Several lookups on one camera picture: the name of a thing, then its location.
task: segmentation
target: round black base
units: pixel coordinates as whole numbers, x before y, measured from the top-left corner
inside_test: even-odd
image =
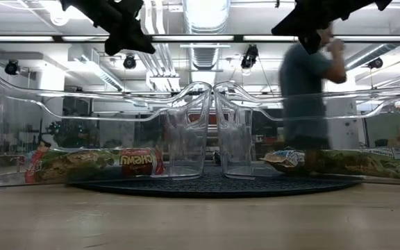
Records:
[[[148,197],[176,198],[249,198],[279,197],[311,194],[349,188],[358,184],[345,180],[316,180],[293,178],[280,174],[275,177],[258,177],[254,180],[227,178],[221,167],[205,167],[200,178],[174,181],[106,181],[72,184],[74,187],[98,192],[111,192]]]

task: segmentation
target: transparent acrylic wall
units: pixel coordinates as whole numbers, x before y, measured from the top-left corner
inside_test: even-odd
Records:
[[[211,90],[192,83],[174,97],[58,92],[0,78],[0,185],[198,177]]]
[[[278,93],[255,97],[234,83],[220,83],[213,92],[221,163],[227,176],[288,174],[299,169],[291,167],[294,161],[298,165],[304,161],[310,172],[321,177],[349,175],[362,181],[400,183],[400,87],[282,98]],[[295,110],[295,116],[284,117],[285,103],[294,100],[303,108]],[[326,116],[310,116],[307,103],[319,100],[326,106]],[[297,123],[311,130],[326,126],[328,139],[286,138],[286,130]],[[286,150],[304,154],[288,159]],[[265,161],[271,156],[275,156],[274,164]],[[307,166],[313,159],[312,166]]]

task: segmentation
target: air duct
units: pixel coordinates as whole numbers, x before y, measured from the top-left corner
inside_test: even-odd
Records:
[[[183,0],[186,32],[220,34],[226,32],[230,0]],[[218,48],[191,48],[190,58],[199,70],[213,69],[219,59]]]
[[[81,44],[73,44],[67,51],[67,60],[82,63],[104,83],[113,86],[118,91],[126,90],[123,86],[124,84],[109,69],[101,65],[100,55],[96,49],[91,48],[90,52],[85,52]]]
[[[165,34],[165,27],[163,26],[163,0],[156,0],[156,27],[158,34]],[[160,58],[165,65],[165,69],[167,70],[167,75],[170,76],[178,76],[175,71],[174,62],[172,61],[172,56],[169,51],[168,44],[159,44],[159,54]]]
[[[146,10],[145,11],[146,19],[144,20],[144,27],[146,28],[148,34],[153,35],[153,34],[155,34],[155,30],[153,29],[152,3],[151,3],[151,0],[144,0],[144,7],[145,7],[145,10]],[[167,64],[167,61],[165,60],[165,57],[163,55],[161,46],[157,47],[157,54],[160,56],[162,64],[163,64],[163,67],[165,68],[165,71],[163,71],[162,70],[162,65],[160,64],[160,61],[158,60],[156,54],[151,55],[152,63],[154,64],[154,67],[158,70],[158,75],[159,76],[164,76],[164,75],[169,76],[170,75],[170,68],[169,68],[169,66]]]
[[[396,31],[396,34],[400,34],[400,28]],[[377,45],[374,44],[368,46],[366,49],[363,49],[361,52],[346,60],[345,65],[347,67],[347,71],[355,69],[362,65],[366,65],[367,63],[373,61],[379,56],[382,56],[394,49],[397,49],[398,47],[400,47],[400,43]]]

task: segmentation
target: desk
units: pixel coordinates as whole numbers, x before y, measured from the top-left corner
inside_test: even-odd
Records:
[[[232,200],[1,188],[0,249],[400,250],[400,186]]]

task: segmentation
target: man's hand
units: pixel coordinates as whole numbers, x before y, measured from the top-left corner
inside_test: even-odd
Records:
[[[344,51],[344,49],[345,49],[345,44],[344,44],[344,42],[343,42],[342,40],[340,40],[340,39],[334,39],[334,40],[328,45],[328,47],[326,48],[326,50],[327,50],[328,52],[331,52],[331,53],[339,53],[339,52]]]

